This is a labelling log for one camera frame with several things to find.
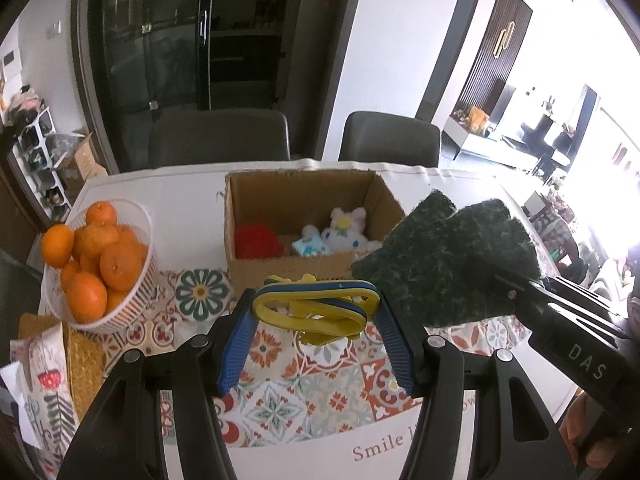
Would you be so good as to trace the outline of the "dark grey chair right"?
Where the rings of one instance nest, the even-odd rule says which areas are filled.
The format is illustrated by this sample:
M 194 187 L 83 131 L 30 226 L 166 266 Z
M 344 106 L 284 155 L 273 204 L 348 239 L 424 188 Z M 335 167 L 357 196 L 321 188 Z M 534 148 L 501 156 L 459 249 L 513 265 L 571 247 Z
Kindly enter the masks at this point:
M 345 122 L 340 160 L 437 168 L 442 133 L 423 120 L 360 110 Z

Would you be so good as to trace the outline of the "small cardboard box on floor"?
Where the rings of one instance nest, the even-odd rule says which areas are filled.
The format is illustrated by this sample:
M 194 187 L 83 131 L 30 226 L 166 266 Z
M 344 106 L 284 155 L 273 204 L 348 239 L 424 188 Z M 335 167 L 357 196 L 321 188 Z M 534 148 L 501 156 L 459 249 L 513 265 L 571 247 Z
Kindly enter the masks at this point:
M 67 191 L 79 191 L 88 180 L 106 177 L 107 170 L 93 151 L 92 134 L 82 138 L 75 145 L 75 151 L 66 154 L 55 171 Z

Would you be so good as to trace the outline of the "light blue plush toy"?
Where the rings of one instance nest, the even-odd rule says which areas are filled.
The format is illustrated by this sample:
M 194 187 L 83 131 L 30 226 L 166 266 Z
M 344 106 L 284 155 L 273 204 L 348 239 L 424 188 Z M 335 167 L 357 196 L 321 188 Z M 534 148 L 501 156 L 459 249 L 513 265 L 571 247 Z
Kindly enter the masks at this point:
M 333 250 L 326 242 L 329 234 L 329 228 L 320 231 L 316 226 L 308 224 L 303 227 L 302 237 L 292 243 L 292 251 L 301 257 L 331 255 Z

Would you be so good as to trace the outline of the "white plastic fruit basket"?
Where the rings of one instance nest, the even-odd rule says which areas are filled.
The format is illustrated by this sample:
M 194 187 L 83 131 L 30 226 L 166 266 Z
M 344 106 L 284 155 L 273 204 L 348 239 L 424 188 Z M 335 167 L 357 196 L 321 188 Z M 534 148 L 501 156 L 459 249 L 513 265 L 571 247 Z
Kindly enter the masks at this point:
M 157 264 L 150 214 L 131 200 L 99 200 L 44 233 L 44 305 L 76 330 L 111 334 L 151 303 Z

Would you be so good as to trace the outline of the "floral paper bag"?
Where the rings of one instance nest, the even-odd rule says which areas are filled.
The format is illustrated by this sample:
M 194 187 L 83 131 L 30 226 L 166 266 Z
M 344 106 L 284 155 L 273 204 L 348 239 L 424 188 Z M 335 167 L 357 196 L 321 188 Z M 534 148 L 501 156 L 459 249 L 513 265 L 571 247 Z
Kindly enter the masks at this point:
M 68 381 L 63 325 L 10 342 L 1 379 L 16 405 L 18 435 L 43 479 L 58 476 L 79 425 Z

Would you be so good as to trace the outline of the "woven straw placemat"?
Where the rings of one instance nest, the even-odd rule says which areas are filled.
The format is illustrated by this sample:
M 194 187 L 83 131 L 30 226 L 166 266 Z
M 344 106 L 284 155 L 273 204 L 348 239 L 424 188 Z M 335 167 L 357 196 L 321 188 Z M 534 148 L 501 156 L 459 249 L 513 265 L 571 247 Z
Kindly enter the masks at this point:
M 18 338 L 39 335 L 60 323 L 53 315 L 24 313 L 18 322 Z M 82 420 L 103 384 L 102 346 L 67 323 L 61 324 L 70 395 L 78 418 Z

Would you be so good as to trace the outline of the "dark grey chair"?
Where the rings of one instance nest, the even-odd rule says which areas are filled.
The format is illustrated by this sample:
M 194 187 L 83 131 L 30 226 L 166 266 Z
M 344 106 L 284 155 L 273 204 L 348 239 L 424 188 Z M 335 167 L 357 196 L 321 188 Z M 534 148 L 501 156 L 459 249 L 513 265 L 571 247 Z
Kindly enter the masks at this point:
M 288 121 L 278 110 L 165 110 L 152 128 L 153 168 L 291 158 Z
M 423 120 L 360 110 L 345 122 L 340 160 L 437 168 L 442 133 Z

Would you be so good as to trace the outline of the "yellow blue striped band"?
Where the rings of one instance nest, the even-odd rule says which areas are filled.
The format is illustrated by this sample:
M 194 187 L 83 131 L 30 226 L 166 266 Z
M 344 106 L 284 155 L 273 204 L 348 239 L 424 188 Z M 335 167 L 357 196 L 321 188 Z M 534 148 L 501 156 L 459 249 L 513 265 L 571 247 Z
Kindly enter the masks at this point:
M 381 302 L 381 293 L 366 281 L 318 280 L 311 274 L 293 281 L 270 275 L 256 290 L 252 311 L 260 322 L 319 347 L 357 338 Z

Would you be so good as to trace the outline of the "red fluffy pom-pom toy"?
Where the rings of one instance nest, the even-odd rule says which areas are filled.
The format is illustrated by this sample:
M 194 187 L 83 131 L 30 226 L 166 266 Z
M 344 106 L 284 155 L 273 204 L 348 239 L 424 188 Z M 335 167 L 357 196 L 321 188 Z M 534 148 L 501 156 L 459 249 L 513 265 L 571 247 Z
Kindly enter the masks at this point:
M 243 260 L 264 260 L 282 255 L 277 234 L 261 223 L 239 226 L 234 233 L 235 257 Z

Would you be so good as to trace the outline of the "white shoe rack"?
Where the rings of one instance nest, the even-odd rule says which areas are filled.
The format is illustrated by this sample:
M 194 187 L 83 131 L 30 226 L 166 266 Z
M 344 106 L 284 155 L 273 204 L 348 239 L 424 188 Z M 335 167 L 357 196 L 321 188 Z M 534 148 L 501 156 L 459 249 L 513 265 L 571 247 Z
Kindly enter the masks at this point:
M 72 209 L 58 174 L 63 155 L 54 152 L 61 140 L 49 107 L 45 107 L 14 136 L 8 156 L 14 177 L 45 230 L 52 223 L 64 223 Z

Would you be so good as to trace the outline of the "patterned floral tablecloth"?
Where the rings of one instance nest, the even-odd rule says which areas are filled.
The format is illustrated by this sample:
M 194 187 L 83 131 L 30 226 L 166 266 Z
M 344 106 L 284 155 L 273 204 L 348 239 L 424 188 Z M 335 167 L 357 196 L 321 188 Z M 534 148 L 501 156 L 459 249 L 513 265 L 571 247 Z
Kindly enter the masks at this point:
M 100 337 L 104 370 L 131 348 L 174 350 L 205 334 L 231 312 L 235 294 L 222 269 L 158 274 L 152 301 L 124 330 Z M 236 448 L 332 436 L 380 422 L 416 406 L 390 368 L 373 325 L 355 340 L 323 347 L 260 324 L 239 385 L 214 402 L 224 442 Z

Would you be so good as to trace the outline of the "dark green scouring pad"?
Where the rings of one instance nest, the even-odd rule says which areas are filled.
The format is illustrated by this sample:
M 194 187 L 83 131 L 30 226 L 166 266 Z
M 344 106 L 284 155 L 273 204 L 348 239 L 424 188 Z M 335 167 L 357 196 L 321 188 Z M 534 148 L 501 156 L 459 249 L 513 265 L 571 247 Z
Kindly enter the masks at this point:
M 477 286 L 492 264 L 523 278 L 541 278 L 534 243 L 502 200 L 458 209 L 434 190 L 381 248 L 350 270 L 354 278 L 381 289 L 414 322 L 441 328 L 512 313 Z

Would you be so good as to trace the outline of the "white plush bunny toy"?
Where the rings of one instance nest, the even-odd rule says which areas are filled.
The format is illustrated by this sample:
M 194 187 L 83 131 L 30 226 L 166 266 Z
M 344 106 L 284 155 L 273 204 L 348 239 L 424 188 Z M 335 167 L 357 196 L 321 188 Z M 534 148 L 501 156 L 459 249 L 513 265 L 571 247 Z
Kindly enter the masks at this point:
M 369 240 L 364 235 L 367 224 L 367 211 L 357 207 L 352 211 L 334 208 L 331 212 L 330 225 L 324 229 L 320 237 L 323 243 L 336 252 L 374 252 L 382 247 L 379 240 Z

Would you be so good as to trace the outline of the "dark grey chair left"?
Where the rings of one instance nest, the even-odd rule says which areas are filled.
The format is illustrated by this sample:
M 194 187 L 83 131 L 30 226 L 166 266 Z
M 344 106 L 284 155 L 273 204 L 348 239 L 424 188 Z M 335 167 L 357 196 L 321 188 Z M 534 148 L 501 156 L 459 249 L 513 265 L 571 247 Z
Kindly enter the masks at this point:
M 153 168 L 291 158 L 288 121 L 278 110 L 165 110 L 152 128 Z

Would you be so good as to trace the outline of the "black glass cabinet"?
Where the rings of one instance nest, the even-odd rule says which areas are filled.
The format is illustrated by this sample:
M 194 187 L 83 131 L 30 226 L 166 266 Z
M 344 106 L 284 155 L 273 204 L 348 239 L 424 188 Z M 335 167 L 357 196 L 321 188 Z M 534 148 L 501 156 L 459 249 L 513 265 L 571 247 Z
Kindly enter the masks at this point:
M 320 158 L 358 0 L 72 0 L 80 100 L 106 168 L 149 167 L 177 110 L 264 108 Z

